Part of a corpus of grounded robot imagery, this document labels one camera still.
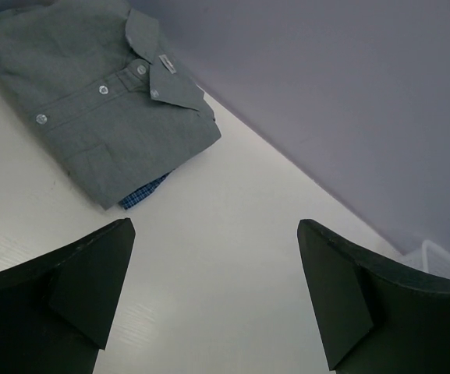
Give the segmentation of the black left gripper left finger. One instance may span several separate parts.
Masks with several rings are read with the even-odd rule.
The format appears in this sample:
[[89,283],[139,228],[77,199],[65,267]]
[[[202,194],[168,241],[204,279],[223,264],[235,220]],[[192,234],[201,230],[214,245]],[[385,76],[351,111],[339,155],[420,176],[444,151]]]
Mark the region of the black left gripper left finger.
[[119,219],[0,272],[0,373],[92,373],[136,232]]

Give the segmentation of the white plastic mesh basket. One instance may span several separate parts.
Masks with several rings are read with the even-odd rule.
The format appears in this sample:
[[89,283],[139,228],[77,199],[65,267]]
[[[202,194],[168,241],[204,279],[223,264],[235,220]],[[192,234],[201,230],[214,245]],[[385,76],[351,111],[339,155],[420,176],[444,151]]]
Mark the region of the white plastic mesh basket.
[[450,280],[450,252],[430,240],[399,258],[399,262],[424,273]]

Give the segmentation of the folded grey button shirt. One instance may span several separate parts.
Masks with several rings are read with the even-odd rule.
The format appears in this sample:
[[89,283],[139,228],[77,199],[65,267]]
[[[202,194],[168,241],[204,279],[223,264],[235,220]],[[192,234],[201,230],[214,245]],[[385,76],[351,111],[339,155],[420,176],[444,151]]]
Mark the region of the folded grey button shirt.
[[0,84],[105,209],[221,136],[159,22],[125,1],[0,12]]

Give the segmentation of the folded blue plaid shirt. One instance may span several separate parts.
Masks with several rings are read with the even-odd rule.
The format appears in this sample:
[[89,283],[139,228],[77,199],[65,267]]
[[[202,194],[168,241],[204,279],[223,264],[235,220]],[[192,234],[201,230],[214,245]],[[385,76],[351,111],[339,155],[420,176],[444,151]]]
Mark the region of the folded blue plaid shirt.
[[171,172],[162,175],[160,178],[157,178],[152,182],[143,185],[142,187],[139,187],[136,191],[130,193],[128,196],[123,198],[119,202],[119,206],[124,210],[129,210],[134,206],[136,206],[137,204],[141,203],[150,195],[152,195],[156,191],[156,189],[160,186],[160,184],[162,184],[170,174]]

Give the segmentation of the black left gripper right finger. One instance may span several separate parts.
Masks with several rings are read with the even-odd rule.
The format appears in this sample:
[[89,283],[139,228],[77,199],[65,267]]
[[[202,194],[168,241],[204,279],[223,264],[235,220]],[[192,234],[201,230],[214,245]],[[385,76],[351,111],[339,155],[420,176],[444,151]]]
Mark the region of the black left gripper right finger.
[[365,249],[318,222],[297,238],[328,368],[450,373],[450,280]]

